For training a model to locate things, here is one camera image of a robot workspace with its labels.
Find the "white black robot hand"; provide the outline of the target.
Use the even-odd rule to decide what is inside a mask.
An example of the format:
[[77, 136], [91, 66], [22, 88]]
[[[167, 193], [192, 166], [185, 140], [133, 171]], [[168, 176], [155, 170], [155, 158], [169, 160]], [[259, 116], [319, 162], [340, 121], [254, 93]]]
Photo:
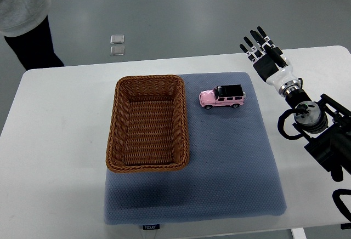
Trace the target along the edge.
[[[288, 95], [299, 89], [299, 79], [293, 75], [292, 65], [279, 47], [272, 48], [272, 40], [265, 31], [258, 26], [257, 31], [251, 30], [250, 34], [258, 47], [246, 36], [244, 41], [254, 54], [249, 52], [243, 44], [240, 44], [240, 48], [253, 63], [259, 77], [268, 85], [273, 86], [279, 95]], [[270, 46], [266, 47], [267, 52], [263, 48], [266, 44]]]

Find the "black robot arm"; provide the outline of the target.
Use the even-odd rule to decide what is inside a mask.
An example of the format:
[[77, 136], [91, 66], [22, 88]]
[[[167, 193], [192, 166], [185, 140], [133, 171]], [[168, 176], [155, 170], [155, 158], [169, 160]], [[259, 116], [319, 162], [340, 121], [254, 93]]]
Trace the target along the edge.
[[292, 65], [265, 31], [258, 27], [250, 34], [241, 50], [259, 77], [290, 107], [278, 119], [279, 133], [288, 140], [305, 138], [305, 150], [335, 182], [343, 181], [343, 172], [350, 172], [350, 110], [326, 94], [312, 101], [303, 80], [293, 74]]

